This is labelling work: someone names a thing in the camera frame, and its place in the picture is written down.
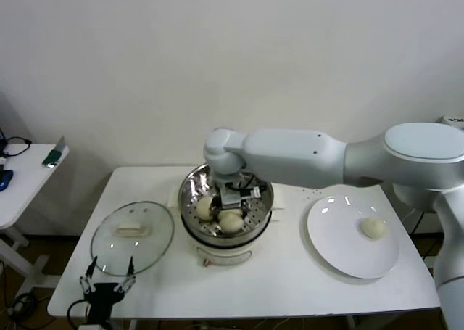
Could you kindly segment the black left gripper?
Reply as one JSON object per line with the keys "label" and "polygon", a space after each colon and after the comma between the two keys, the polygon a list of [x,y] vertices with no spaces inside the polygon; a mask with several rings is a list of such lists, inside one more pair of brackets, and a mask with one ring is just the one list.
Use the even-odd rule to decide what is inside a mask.
{"label": "black left gripper", "polygon": [[79,282],[83,290],[84,300],[90,305],[87,321],[88,325],[108,326],[113,306],[123,300],[136,282],[133,257],[130,257],[125,279],[121,283],[96,283],[93,285],[92,276],[98,257],[94,257]]}

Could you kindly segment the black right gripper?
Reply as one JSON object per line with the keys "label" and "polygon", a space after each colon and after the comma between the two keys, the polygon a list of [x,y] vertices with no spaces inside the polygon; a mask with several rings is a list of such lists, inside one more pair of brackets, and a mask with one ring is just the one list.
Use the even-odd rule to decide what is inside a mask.
{"label": "black right gripper", "polygon": [[241,210],[243,213],[242,218],[245,223],[253,223],[254,222],[254,214],[253,211],[250,210],[250,206],[246,199],[242,199],[240,203],[224,205],[222,203],[222,199],[220,196],[214,196],[212,198],[212,206],[210,207],[210,217],[217,218],[220,211],[222,210]]}

